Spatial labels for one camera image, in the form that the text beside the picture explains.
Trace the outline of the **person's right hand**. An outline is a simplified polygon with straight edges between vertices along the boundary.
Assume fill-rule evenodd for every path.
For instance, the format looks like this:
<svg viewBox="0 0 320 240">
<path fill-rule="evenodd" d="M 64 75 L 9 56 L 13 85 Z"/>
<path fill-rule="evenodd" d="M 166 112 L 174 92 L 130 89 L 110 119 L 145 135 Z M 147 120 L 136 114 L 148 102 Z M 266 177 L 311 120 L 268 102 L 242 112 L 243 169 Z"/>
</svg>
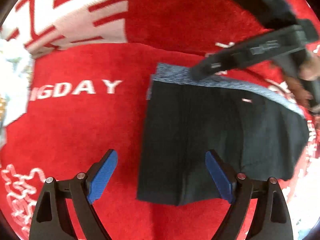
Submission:
<svg viewBox="0 0 320 240">
<path fill-rule="evenodd" d="M 298 77 L 291 77 L 283 74 L 284 81 L 287 83 L 289 91 L 293 94 L 295 101 L 312 111 L 319 112 L 319 105 L 311 107 L 310 101 L 313 99 L 312 94 L 304 88 L 302 81 L 315 81 L 319 78 L 319 56 L 315 53 L 310 53 L 299 68 Z"/>
</svg>

